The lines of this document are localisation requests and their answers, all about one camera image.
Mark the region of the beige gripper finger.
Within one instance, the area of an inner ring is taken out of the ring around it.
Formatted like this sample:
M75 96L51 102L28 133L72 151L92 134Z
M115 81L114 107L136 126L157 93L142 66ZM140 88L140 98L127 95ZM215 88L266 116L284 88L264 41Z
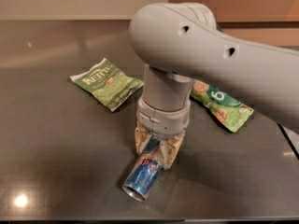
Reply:
M148 132L140 122L138 122L135 128L135 150L137 154L141 154L143 152L151 137L152 134Z
M181 133L171 136L170 138L159 138L159 145L156 155L158 162L165 170L171 168L183 142L184 136L185 132L182 131Z

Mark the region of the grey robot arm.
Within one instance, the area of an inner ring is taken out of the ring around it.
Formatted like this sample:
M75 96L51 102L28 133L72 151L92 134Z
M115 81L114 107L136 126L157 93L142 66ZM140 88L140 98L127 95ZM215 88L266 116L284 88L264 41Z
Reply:
M129 35L145 63L136 150L157 138L163 168L171 167L183 141L196 80L299 132L298 51L228 36L218 31L209 8L197 3L142 7L131 19Z

